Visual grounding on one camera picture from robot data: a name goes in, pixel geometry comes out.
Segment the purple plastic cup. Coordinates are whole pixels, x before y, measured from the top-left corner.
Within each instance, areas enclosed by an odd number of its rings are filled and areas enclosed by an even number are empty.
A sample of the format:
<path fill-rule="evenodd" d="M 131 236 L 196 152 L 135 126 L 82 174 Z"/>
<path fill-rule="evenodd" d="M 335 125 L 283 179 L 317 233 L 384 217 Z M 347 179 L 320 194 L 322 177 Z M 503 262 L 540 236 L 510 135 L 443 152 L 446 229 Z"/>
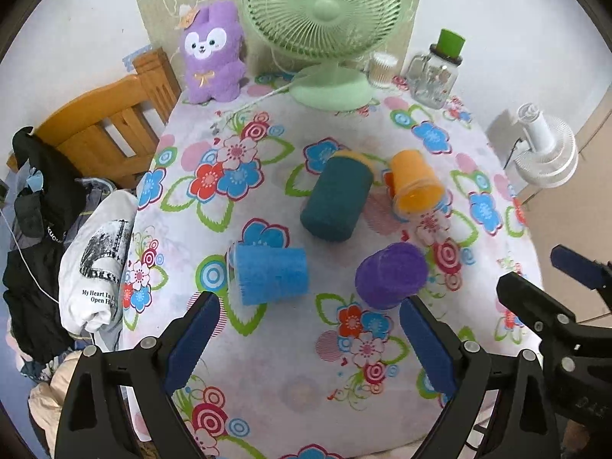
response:
<path fill-rule="evenodd" d="M 369 307 L 388 310 L 425 285 L 428 266 L 419 247 L 394 243 L 365 258 L 355 273 L 355 288 Z"/>

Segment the orange plastic cup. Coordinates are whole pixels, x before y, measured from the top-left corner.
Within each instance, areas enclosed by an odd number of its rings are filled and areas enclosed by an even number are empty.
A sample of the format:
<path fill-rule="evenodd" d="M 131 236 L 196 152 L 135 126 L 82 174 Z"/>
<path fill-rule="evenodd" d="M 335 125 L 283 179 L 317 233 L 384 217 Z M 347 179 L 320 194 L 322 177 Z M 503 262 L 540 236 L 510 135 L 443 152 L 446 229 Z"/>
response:
<path fill-rule="evenodd" d="M 390 163 L 393 181 L 393 207 L 400 216 L 427 212 L 445 195 L 445 187 L 420 151 L 398 152 Z"/>

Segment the blue plastic cup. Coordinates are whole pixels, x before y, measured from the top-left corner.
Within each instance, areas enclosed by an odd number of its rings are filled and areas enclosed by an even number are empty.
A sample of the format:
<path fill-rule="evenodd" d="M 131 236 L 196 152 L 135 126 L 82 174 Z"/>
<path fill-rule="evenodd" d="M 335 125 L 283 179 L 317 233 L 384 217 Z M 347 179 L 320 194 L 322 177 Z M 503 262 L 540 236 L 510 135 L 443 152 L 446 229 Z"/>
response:
<path fill-rule="evenodd" d="M 242 307 L 286 301 L 309 292 L 307 255 L 299 247 L 234 243 L 228 250 L 233 276 L 228 292 Z"/>

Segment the dark teal cup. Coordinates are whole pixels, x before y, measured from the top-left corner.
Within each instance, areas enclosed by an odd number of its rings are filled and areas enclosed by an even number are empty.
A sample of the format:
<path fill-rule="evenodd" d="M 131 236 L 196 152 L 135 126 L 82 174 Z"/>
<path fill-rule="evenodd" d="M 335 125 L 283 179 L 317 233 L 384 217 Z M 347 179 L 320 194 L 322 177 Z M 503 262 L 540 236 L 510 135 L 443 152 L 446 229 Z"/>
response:
<path fill-rule="evenodd" d="M 301 212 L 301 224 L 323 241 L 347 241 L 356 228 L 373 180 L 373 167 L 365 155 L 352 150 L 335 152 Z"/>

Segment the green cup on jar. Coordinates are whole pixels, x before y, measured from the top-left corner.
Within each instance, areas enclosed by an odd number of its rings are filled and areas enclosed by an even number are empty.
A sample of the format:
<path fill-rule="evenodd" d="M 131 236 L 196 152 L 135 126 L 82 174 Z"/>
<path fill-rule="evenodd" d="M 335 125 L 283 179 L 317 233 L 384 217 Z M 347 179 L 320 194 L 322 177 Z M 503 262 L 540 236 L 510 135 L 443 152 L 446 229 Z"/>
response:
<path fill-rule="evenodd" d="M 452 59 L 459 58 L 466 39 L 449 29 L 442 29 L 439 34 L 436 49 L 443 55 Z"/>

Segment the white circulator fan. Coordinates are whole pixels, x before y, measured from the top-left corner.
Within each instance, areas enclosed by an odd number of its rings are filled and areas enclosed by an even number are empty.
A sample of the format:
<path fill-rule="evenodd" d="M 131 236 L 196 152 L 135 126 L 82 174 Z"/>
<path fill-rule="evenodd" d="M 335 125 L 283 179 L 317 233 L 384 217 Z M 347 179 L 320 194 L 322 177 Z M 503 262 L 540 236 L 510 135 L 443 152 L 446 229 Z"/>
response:
<path fill-rule="evenodd" d="M 535 103 L 517 110 L 521 132 L 505 161 L 504 170 L 513 189 L 555 189 L 575 174 L 579 148 L 573 129 L 563 120 L 545 114 Z"/>

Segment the white printed t-shirt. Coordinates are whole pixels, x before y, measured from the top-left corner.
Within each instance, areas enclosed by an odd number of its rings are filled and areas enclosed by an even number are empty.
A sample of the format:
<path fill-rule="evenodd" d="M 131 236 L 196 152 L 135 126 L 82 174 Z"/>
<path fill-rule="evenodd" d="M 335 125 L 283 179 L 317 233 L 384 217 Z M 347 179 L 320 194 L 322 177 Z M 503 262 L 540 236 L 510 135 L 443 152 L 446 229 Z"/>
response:
<path fill-rule="evenodd" d="M 106 197 L 64 252 L 58 274 L 63 329 L 93 336 L 112 351 L 121 330 L 120 284 L 137 210 L 136 197 L 117 190 Z"/>

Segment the black jacket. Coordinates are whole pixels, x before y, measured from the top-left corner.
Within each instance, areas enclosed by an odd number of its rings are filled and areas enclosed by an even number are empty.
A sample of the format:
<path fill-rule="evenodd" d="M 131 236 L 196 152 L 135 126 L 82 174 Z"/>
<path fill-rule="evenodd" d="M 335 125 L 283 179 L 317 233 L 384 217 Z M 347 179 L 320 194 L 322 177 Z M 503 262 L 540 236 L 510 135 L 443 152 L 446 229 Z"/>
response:
<path fill-rule="evenodd" d="M 32 184 L 16 194 L 18 235 L 26 239 L 7 254 L 4 301 L 20 349 L 45 364 L 73 345 L 63 329 L 58 304 L 58 274 L 64 240 L 85 209 L 81 172 L 57 149 L 23 127 L 13 135 L 19 168 L 29 166 Z"/>

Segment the glass mason jar mug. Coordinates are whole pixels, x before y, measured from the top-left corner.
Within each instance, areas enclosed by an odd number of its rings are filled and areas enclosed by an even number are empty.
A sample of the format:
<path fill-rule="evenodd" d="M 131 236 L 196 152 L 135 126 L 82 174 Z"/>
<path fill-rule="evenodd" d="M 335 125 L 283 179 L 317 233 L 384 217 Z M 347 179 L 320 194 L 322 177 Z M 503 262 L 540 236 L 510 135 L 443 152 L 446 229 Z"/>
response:
<path fill-rule="evenodd" d="M 415 55 L 407 70 L 412 98 L 427 107 L 442 109 L 459 77 L 462 62 L 461 56 L 445 55 L 436 45 L 431 45 L 430 52 L 426 54 Z"/>

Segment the floral tablecloth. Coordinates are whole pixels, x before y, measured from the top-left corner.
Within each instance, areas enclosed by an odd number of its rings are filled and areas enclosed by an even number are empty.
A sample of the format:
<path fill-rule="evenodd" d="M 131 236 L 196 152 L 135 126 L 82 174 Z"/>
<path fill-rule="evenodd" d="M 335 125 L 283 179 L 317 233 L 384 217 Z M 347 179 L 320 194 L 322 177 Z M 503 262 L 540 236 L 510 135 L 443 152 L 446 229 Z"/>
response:
<path fill-rule="evenodd" d="M 277 73 L 229 104 L 173 109 L 124 275 L 120 346 L 156 336 L 198 294 L 218 326 L 173 403 L 207 455 L 340 458 L 424 436 L 435 392 L 396 310 L 370 308 L 357 267 L 422 251 L 424 304 L 492 353 L 538 340 L 498 302 L 506 272 L 542 277 L 516 194 L 459 98 L 434 110 L 405 79 L 348 112 L 306 108 Z"/>

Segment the wooden chair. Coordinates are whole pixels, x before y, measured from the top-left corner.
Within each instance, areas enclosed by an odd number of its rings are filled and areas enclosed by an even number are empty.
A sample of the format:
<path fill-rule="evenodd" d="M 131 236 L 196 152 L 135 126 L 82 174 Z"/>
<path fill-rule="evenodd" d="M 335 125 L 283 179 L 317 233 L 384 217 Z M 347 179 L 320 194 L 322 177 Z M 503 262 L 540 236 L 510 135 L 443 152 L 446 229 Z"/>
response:
<path fill-rule="evenodd" d="M 33 134 L 56 148 L 86 177 L 134 189 L 150 169 L 182 88 L 162 48 L 138 55 L 134 70 L 57 109 L 26 120 Z"/>

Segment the cotton swab container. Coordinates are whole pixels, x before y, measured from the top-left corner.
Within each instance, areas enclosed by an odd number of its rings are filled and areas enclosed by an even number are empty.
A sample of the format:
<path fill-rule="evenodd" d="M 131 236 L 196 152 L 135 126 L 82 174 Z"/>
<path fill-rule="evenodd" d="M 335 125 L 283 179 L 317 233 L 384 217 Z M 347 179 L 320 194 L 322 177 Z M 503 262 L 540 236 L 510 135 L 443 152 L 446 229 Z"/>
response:
<path fill-rule="evenodd" d="M 367 77 L 377 88 L 389 88 L 398 66 L 398 58 L 386 52 L 374 52 L 370 58 Z"/>

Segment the green desk fan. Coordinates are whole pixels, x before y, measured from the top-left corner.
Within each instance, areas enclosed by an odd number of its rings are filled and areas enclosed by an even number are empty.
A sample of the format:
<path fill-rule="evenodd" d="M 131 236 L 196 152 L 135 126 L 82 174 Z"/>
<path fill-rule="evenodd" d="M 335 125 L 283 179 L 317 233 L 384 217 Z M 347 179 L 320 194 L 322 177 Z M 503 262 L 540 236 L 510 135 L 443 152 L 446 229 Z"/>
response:
<path fill-rule="evenodd" d="M 341 112 L 367 105 L 365 73 L 346 67 L 384 42 L 405 13 L 405 0 L 242 0 L 245 18 L 274 52 L 306 62 L 288 92 L 316 110 Z"/>

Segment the purple plush rabbit toy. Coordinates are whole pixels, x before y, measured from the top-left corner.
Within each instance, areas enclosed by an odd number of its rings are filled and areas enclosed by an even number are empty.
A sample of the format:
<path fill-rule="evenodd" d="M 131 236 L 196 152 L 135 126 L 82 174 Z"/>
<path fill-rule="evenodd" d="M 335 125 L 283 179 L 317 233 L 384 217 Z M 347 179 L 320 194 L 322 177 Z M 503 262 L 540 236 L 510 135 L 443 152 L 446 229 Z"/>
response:
<path fill-rule="evenodd" d="M 241 59 L 244 30 L 236 3 L 220 0 L 195 7 L 182 17 L 179 28 L 189 102 L 236 99 L 247 72 Z"/>

